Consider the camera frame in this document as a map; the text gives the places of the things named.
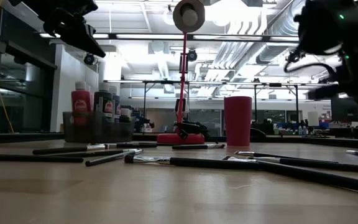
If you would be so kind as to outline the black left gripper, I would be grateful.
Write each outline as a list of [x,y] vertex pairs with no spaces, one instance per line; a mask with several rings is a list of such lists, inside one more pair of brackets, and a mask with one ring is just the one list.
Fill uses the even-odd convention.
[[68,45],[102,58],[106,56],[93,37],[94,28],[81,21],[98,9],[94,0],[9,0],[9,3],[12,6],[23,3],[33,10],[44,21],[44,31],[49,35],[58,34]]

